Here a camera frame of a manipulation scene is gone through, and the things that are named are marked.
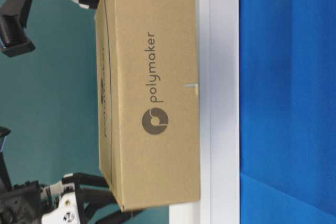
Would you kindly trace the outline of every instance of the white surface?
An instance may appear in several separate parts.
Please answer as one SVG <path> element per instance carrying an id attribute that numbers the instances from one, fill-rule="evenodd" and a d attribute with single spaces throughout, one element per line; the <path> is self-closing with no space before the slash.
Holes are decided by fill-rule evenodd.
<path id="1" fill-rule="evenodd" d="M 202 199 L 170 224 L 239 224 L 239 0 L 198 0 Z"/>

